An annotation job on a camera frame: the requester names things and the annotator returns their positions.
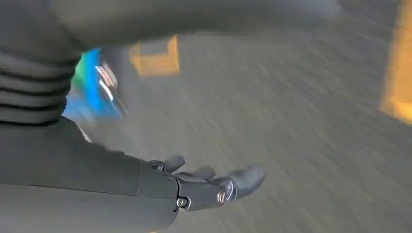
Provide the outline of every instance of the robotic arm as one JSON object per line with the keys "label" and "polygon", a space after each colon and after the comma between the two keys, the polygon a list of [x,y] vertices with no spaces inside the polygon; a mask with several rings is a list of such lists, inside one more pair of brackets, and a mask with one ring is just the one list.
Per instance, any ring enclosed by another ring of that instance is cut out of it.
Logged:
{"label": "robotic arm", "polygon": [[173,175],[181,158],[145,162],[85,141],[61,117],[82,52],[173,33],[309,29],[338,12],[330,0],[0,1],[2,232],[165,229],[179,209],[221,206],[264,178],[254,166]]}

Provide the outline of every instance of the gray floor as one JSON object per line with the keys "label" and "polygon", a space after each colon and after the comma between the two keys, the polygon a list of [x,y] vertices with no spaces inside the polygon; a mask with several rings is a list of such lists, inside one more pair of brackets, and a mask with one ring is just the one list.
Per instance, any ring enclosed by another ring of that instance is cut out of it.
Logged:
{"label": "gray floor", "polygon": [[104,141],[189,170],[267,169],[256,194],[171,233],[412,232],[412,128],[378,110],[398,5],[345,0],[336,29],[282,45],[181,36],[181,75],[122,74],[129,117]]}

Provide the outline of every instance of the yellow tape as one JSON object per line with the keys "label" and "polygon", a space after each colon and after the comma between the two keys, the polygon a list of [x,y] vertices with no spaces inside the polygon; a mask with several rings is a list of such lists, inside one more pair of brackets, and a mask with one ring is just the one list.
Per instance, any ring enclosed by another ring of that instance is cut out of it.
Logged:
{"label": "yellow tape", "polygon": [[401,8],[381,110],[412,124],[412,0]]}
{"label": "yellow tape", "polygon": [[177,35],[169,40],[166,54],[141,55],[140,44],[135,44],[130,50],[130,61],[141,77],[179,73]]}

